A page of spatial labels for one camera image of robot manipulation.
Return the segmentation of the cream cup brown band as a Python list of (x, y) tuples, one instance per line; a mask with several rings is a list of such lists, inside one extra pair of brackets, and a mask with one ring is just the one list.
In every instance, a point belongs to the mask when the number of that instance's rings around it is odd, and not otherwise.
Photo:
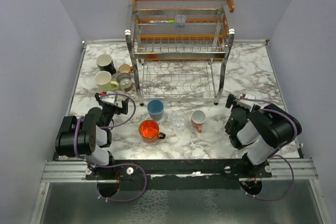
[(119, 84), (119, 89), (124, 92), (129, 92), (132, 89), (132, 79), (129, 73), (123, 72), (117, 75), (117, 83)]

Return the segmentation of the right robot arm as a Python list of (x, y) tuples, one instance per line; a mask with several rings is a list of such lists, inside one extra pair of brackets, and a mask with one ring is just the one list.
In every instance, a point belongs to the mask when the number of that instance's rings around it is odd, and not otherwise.
[(241, 171), (246, 177), (258, 174), (261, 165), (302, 132), (295, 117), (250, 94), (229, 94), (225, 107), (231, 109), (225, 132), (232, 146), (238, 150), (254, 146), (242, 157)]

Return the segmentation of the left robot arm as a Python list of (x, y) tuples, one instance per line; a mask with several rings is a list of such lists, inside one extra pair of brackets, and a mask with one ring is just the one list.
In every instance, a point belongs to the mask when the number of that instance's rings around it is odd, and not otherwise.
[(110, 179), (115, 175), (116, 166), (110, 151), (112, 129), (124, 124), (116, 124), (115, 115), (127, 115), (131, 98), (125, 94), (97, 92), (94, 95), (98, 106), (80, 117), (63, 118), (56, 140), (58, 156), (79, 158), (88, 163), (89, 169), (98, 168), (99, 175)]

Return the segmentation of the orange mug black handle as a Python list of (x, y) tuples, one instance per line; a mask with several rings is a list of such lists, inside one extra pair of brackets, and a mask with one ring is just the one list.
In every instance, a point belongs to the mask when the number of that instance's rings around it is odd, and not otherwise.
[(142, 140), (148, 144), (166, 138), (166, 134), (160, 131), (159, 125), (154, 120), (143, 121), (139, 126), (139, 133)]

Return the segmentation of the light blue plastic cup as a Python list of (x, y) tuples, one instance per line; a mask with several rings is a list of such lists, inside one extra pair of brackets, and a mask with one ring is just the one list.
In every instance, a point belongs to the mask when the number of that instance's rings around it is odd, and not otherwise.
[(149, 101), (147, 105), (147, 110), (152, 120), (159, 121), (164, 114), (164, 104), (159, 99), (153, 99)]

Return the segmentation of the black faceted mug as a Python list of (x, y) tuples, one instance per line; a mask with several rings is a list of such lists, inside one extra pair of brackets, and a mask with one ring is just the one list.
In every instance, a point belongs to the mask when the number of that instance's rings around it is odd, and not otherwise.
[(108, 54), (99, 55), (96, 58), (96, 65), (101, 71), (107, 71), (112, 75), (117, 72), (114, 67), (113, 59)]

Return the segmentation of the clear plastic tumbler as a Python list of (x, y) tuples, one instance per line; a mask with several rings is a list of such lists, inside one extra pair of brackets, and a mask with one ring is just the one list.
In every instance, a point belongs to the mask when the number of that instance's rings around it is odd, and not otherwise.
[(183, 132), (187, 127), (187, 123), (188, 116), (182, 110), (175, 111), (170, 115), (170, 128), (175, 133)]

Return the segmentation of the pink ceramic mug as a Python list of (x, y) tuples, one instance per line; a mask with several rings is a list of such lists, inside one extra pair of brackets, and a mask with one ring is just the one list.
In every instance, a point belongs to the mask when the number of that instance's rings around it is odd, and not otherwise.
[(191, 115), (191, 124), (199, 133), (202, 132), (202, 126), (206, 121), (206, 115), (201, 110), (195, 110)]

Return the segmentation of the small copper orange cup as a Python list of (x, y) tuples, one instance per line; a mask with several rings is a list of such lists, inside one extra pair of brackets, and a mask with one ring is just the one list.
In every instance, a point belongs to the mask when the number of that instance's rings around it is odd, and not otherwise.
[(122, 64), (120, 67), (119, 67), (119, 73), (128, 73), (128, 74), (131, 74), (133, 71), (133, 67), (128, 65), (128, 64)]

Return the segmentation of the light green mug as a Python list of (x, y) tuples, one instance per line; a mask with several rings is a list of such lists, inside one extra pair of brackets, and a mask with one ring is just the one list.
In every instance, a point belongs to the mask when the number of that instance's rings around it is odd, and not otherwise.
[(95, 75), (95, 84), (100, 92), (115, 91), (119, 89), (119, 83), (112, 80), (112, 75), (108, 71), (100, 71)]

